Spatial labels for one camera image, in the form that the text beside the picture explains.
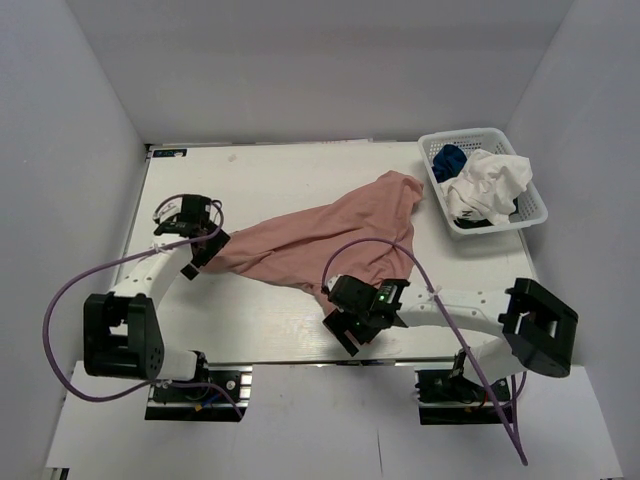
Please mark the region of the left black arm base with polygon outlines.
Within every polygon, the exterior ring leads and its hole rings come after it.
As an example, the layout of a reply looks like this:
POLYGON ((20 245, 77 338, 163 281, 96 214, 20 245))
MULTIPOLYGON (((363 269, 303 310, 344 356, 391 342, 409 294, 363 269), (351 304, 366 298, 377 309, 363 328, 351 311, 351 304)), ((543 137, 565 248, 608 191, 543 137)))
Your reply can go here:
POLYGON ((145 410, 148 421, 239 423, 249 406, 251 366, 209 366, 205 386, 153 386, 145 410))

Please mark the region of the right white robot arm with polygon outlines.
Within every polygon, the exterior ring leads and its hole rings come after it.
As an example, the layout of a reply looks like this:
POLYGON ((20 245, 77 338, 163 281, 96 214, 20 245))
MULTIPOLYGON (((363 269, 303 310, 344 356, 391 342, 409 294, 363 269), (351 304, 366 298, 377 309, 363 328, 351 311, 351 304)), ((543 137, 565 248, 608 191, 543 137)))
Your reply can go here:
POLYGON ((578 314, 537 281, 518 278, 504 291, 420 289, 387 279, 374 287, 338 275, 323 287, 334 306, 326 328, 351 356, 390 328, 448 327, 490 336, 460 350, 451 372, 453 390, 472 399, 489 382, 531 371, 551 378, 569 375, 578 314))

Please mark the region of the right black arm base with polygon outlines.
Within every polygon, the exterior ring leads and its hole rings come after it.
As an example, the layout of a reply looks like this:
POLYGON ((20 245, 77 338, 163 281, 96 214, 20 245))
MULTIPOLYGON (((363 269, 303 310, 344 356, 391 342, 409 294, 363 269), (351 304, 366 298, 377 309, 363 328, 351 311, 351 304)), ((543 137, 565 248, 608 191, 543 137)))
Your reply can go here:
POLYGON ((422 426, 498 425, 501 418, 481 383, 463 376, 465 354, 412 363, 422 426))

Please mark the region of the blue t shirt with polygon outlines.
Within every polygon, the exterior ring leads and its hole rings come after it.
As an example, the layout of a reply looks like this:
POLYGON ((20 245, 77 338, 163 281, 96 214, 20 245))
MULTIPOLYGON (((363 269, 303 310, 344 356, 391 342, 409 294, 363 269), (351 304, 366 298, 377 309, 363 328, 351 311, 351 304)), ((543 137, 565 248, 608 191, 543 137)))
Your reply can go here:
POLYGON ((445 144, 433 158, 432 171, 438 183, 455 178, 467 162, 466 154, 453 144, 445 144))

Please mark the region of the pink t shirt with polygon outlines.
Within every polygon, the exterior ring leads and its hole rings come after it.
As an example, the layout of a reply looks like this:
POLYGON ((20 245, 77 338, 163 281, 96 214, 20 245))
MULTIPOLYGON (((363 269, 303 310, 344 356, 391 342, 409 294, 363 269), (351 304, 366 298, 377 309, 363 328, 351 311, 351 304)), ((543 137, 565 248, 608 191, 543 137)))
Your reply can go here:
POLYGON ((416 178, 389 171, 331 204, 234 232, 202 271, 292 287, 322 300, 321 276, 331 255, 364 239, 332 259, 332 274, 352 275, 373 285, 386 278, 406 279, 413 263, 386 242, 413 249, 412 214, 423 199, 423 188, 416 178))

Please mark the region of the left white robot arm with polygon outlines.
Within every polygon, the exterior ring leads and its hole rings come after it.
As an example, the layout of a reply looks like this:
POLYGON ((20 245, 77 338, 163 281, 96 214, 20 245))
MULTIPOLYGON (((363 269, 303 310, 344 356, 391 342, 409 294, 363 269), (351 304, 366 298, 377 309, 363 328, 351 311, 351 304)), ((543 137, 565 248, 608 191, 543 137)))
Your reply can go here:
POLYGON ((176 350, 163 340, 157 308, 177 277, 191 281, 229 242, 222 230, 221 202, 201 195, 161 203, 148 255, 106 294, 92 294, 83 307, 86 373, 95 377, 177 381, 188 398, 211 387, 204 357, 176 350))

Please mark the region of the dark green t shirt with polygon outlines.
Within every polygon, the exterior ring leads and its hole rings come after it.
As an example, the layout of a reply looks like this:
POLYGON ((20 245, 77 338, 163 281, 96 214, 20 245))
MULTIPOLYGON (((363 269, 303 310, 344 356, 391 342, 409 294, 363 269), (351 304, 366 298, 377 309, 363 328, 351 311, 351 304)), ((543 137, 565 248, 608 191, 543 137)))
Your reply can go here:
POLYGON ((454 224, 461 229, 464 230, 469 230, 469 229, 476 229, 476 228, 485 228, 485 227, 492 227, 493 224, 486 220, 486 219, 482 219, 482 220, 469 220, 469 219, 464 219, 464 218, 456 218, 454 220, 454 224))

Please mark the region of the white t shirt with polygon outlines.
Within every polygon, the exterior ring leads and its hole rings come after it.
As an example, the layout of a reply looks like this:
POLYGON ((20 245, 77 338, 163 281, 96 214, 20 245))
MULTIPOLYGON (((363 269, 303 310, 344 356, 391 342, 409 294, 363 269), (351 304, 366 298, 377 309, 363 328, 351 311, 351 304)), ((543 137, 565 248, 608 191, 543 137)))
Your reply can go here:
POLYGON ((440 188, 451 219, 486 219, 493 225, 505 225, 532 177, 527 157, 476 149, 459 175, 440 188))

